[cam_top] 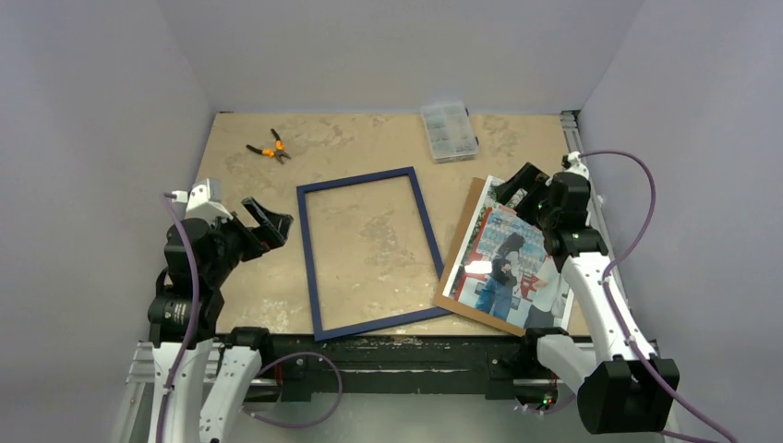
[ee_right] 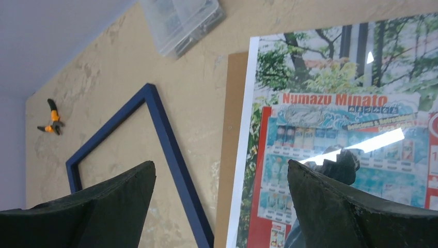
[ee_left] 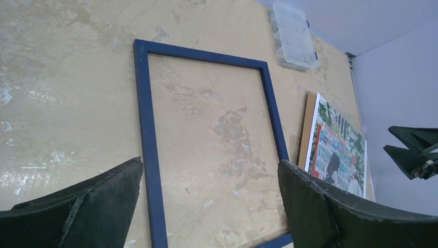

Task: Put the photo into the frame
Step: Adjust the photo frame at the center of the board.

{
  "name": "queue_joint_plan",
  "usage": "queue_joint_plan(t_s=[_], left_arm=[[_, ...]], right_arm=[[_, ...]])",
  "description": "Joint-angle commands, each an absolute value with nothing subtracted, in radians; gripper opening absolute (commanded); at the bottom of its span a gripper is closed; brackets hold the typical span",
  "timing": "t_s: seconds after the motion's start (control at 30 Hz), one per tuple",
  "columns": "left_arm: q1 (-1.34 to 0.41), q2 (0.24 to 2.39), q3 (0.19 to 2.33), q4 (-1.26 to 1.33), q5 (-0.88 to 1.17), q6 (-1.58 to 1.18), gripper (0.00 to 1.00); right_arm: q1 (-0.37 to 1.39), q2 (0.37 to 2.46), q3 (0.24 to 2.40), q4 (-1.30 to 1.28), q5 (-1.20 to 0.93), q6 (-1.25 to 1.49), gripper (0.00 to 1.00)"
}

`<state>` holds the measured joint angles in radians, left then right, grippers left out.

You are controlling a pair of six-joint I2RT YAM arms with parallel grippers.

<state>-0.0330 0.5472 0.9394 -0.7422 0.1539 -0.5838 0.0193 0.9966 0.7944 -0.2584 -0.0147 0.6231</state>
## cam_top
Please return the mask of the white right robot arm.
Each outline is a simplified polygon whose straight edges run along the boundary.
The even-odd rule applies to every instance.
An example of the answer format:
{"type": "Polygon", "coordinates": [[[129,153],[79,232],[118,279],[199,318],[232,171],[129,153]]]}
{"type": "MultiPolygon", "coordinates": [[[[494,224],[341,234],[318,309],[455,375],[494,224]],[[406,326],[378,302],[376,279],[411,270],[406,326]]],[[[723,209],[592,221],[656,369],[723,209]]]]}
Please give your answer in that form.
{"type": "Polygon", "coordinates": [[[607,245],[590,224],[587,168],[576,161],[566,165],[547,175],[528,162],[498,186],[496,200],[505,205],[524,194],[516,215],[544,235],[556,271],[582,309],[593,350],[583,350],[563,331],[543,329],[521,347],[518,362],[529,375],[548,369],[561,379],[591,434],[659,432],[669,419],[668,390],[677,388],[679,369],[657,355],[617,292],[607,245]]]}

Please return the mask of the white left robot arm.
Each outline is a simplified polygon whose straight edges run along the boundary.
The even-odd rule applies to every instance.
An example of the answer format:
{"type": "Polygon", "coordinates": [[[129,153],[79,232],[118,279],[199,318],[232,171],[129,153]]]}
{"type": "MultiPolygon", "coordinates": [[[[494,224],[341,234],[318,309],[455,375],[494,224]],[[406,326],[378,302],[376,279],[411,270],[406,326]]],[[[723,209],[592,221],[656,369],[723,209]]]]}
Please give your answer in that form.
{"type": "Polygon", "coordinates": [[[221,287],[240,263],[284,246],[294,219],[254,198],[242,205],[255,227],[203,192],[172,191],[163,202],[167,210],[181,203],[186,211],[166,233],[166,266],[148,309],[156,415],[149,440],[196,442],[203,378],[223,309],[221,287]]]}

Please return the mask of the blue wooden picture frame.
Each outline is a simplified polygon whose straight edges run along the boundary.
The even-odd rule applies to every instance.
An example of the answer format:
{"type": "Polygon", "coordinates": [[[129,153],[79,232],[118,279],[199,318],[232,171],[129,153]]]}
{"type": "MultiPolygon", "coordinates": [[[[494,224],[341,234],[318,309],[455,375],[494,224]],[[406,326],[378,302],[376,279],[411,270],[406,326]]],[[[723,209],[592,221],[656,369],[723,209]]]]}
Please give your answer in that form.
{"type": "Polygon", "coordinates": [[[440,307],[430,307],[415,312],[374,319],[336,329],[323,328],[322,315],[320,312],[317,269],[312,248],[310,223],[307,213],[307,195],[319,191],[331,190],[346,186],[358,186],[399,177],[405,177],[409,181],[414,199],[416,201],[416,207],[419,213],[420,221],[422,223],[423,231],[428,242],[428,248],[433,261],[434,270],[436,271],[437,276],[441,277],[444,272],[444,263],[437,245],[422,189],[418,182],[416,169],[414,167],[408,166],[370,174],[354,175],[339,179],[321,181],[308,185],[301,185],[296,188],[303,253],[307,275],[308,298],[313,325],[313,336],[316,341],[329,341],[351,337],[381,329],[394,328],[416,323],[418,321],[445,317],[450,314],[450,312],[446,309],[440,307]]]}

